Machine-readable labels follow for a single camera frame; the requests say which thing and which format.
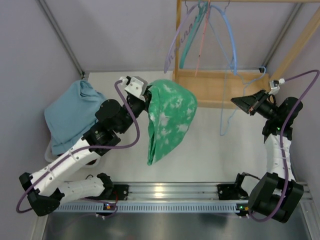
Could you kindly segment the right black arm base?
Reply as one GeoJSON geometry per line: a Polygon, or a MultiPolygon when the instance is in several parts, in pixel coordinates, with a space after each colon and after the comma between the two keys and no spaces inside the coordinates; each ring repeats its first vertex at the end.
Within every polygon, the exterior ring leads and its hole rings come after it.
{"type": "Polygon", "coordinates": [[[219,200],[248,200],[249,195],[240,186],[234,184],[218,184],[219,200]]]}

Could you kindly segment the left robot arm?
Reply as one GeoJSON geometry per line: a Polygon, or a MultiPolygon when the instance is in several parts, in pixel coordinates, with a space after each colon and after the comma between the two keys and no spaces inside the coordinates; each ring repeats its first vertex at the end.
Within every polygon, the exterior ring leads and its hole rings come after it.
{"type": "Polygon", "coordinates": [[[54,212],[60,205],[75,200],[108,200],[114,194],[114,184],[107,174],[100,173],[79,181],[67,181],[67,178],[110,150],[134,146],[137,139],[133,143],[120,145],[121,139],[117,134],[123,134],[131,125],[138,124],[137,117],[148,110],[151,98],[151,92],[146,90],[141,97],[128,93],[122,99],[124,105],[115,99],[106,100],[95,114],[97,123],[74,146],[43,169],[23,173],[19,181],[31,210],[42,217],[54,212]]]}

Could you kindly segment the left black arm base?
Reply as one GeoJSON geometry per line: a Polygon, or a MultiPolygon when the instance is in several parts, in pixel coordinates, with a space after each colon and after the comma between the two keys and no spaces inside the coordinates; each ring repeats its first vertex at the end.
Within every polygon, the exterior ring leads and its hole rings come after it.
{"type": "Polygon", "coordinates": [[[99,196],[88,196],[86,199],[94,201],[115,201],[124,200],[129,194],[129,185],[115,184],[107,186],[99,196]]]}

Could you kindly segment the green tie-dye trousers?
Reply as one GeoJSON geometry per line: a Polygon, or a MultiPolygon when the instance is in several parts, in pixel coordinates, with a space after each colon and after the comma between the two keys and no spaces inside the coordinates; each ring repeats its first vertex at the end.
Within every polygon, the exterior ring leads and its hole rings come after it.
{"type": "Polygon", "coordinates": [[[196,115],[198,101],[191,91],[168,79],[155,80],[149,91],[147,164],[151,166],[183,141],[196,115]]]}

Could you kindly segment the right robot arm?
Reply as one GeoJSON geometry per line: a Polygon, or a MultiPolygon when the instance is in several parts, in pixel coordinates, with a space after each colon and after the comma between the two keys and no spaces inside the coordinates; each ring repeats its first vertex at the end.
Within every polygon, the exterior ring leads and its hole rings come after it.
{"type": "Polygon", "coordinates": [[[251,116],[259,114],[266,119],[262,129],[266,173],[257,177],[243,172],[235,183],[248,195],[250,214],[259,213],[267,220],[286,223],[304,193],[303,186],[295,180],[290,160],[292,124],[303,103],[296,97],[288,97],[277,106],[274,95],[264,89],[252,95],[233,97],[231,102],[251,116]]]}

